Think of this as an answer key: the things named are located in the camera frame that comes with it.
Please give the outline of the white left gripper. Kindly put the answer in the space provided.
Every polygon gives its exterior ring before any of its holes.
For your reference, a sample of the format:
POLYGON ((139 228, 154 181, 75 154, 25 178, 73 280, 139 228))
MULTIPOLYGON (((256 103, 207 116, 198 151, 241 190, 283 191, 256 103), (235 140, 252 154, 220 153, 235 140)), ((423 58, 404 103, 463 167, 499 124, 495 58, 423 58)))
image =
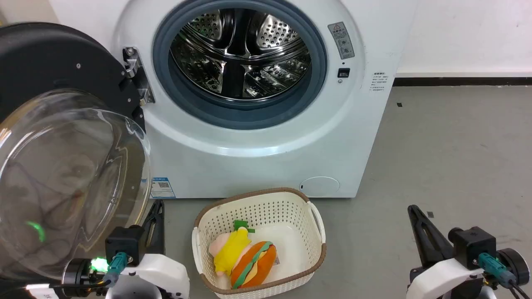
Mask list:
POLYGON ((146 253, 137 266, 127 266, 108 288, 107 299, 188 299, 186 267, 165 254, 165 203, 156 199, 143 222, 146 253))

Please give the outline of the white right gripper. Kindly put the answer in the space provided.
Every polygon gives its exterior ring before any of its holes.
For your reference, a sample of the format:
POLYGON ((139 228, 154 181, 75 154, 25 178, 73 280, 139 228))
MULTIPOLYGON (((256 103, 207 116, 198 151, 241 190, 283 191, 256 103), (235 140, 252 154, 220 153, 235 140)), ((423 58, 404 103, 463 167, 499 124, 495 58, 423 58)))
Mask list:
POLYGON ((484 270, 453 258, 453 246, 416 206, 407 208, 421 261, 410 271, 407 299, 485 299, 484 270))

